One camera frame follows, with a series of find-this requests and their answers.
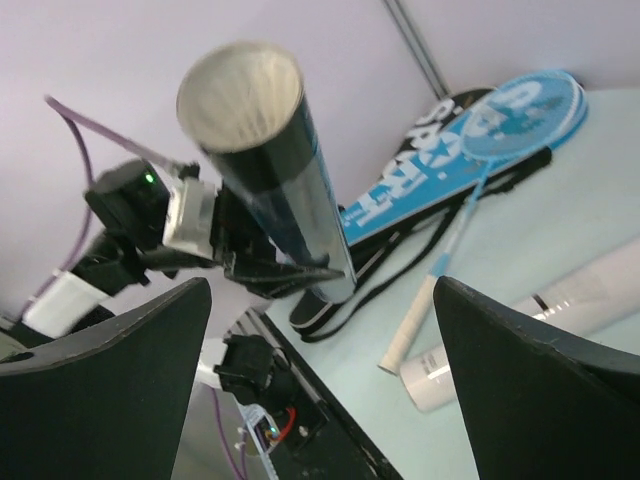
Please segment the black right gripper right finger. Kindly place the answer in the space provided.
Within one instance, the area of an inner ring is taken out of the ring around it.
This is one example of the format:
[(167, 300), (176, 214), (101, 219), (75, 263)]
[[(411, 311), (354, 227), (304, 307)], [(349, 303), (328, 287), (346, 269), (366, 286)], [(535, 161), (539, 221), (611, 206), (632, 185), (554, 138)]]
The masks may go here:
[(638, 478), (638, 356), (450, 277), (433, 298), (480, 478)]

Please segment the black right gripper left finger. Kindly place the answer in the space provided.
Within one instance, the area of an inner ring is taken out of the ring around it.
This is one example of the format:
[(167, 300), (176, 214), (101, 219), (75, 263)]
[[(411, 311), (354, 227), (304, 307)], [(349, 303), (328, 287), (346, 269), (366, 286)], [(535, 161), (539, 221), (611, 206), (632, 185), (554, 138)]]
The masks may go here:
[(170, 478), (211, 305), (192, 278), (3, 360), (2, 478)]

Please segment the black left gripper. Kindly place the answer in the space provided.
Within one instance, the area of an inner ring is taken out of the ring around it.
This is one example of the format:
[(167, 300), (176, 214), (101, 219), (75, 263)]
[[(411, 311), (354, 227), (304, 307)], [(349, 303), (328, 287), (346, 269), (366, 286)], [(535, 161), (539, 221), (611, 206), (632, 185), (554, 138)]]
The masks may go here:
[(345, 277), (340, 270), (276, 263), (275, 247), (226, 180), (216, 194), (210, 240), (228, 280), (261, 298), (279, 299)]

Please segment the white shuttlecock tube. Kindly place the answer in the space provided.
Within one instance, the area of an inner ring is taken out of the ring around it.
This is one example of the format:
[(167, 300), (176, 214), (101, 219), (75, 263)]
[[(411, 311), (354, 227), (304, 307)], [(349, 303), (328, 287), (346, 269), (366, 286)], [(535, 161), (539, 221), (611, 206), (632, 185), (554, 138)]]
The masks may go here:
[[(639, 311), (639, 240), (603, 254), (510, 307), (569, 333), (586, 336)], [(404, 362), (400, 378), (421, 412), (456, 398), (445, 347)]]

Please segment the black shuttlecock tube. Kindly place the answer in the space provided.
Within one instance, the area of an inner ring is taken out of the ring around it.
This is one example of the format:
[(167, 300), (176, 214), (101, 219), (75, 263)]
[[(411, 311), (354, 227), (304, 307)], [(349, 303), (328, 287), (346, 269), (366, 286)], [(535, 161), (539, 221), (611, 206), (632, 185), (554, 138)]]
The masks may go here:
[(355, 271), (294, 55), (257, 41), (207, 53), (182, 80), (176, 115), (291, 262), (337, 272), (314, 293), (347, 300)]

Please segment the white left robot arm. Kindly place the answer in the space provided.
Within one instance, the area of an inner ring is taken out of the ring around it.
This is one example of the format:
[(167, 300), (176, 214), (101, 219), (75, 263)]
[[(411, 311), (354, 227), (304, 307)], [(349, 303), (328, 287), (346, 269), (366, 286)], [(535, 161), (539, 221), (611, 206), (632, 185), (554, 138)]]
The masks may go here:
[(227, 279), (265, 299), (343, 277), (326, 263), (277, 262), (268, 236), (227, 187), (202, 199), (205, 227), (200, 237), (211, 253), (165, 244), (171, 199), (143, 159), (102, 173), (85, 200), (103, 230), (78, 259), (54, 275), (15, 327), (45, 341), (95, 325), (109, 316), (102, 302), (131, 285), (147, 285), (150, 271), (173, 278), (184, 269), (220, 267)]

